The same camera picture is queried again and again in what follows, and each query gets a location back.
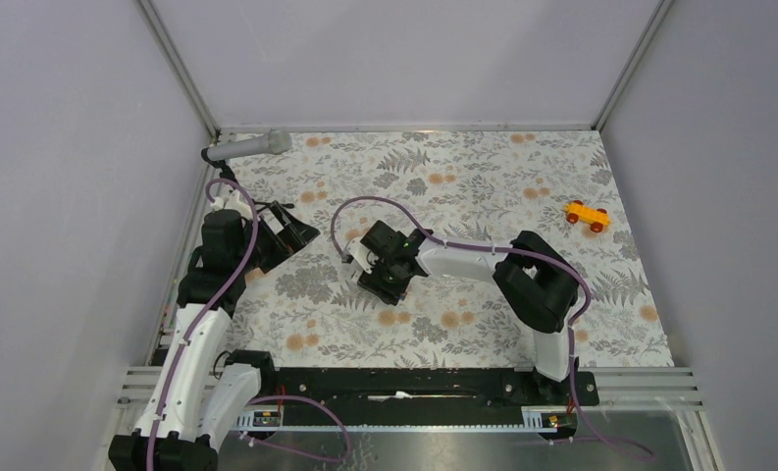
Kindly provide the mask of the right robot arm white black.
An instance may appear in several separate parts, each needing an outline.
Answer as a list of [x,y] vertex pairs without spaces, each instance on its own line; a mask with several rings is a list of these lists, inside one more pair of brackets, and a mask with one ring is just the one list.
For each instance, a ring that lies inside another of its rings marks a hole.
[[538,234],[523,231],[508,245],[439,239],[428,230],[409,235],[379,221],[350,241],[344,261],[356,263],[357,284],[383,303],[405,297],[415,277],[457,277],[496,286],[516,318],[534,332],[537,395],[558,404],[574,391],[570,341],[564,330],[580,281]]

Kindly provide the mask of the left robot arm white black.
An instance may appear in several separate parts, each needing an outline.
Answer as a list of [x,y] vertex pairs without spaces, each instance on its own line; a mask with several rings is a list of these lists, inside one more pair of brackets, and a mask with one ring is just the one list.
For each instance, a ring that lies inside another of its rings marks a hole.
[[274,373],[229,361],[210,395],[205,383],[246,288],[245,274],[268,273],[305,248],[319,230],[277,201],[250,205],[217,199],[201,226],[177,296],[174,333],[160,376],[130,433],[115,436],[108,458],[116,470],[215,470],[218,451],[244,404],[276,393]]

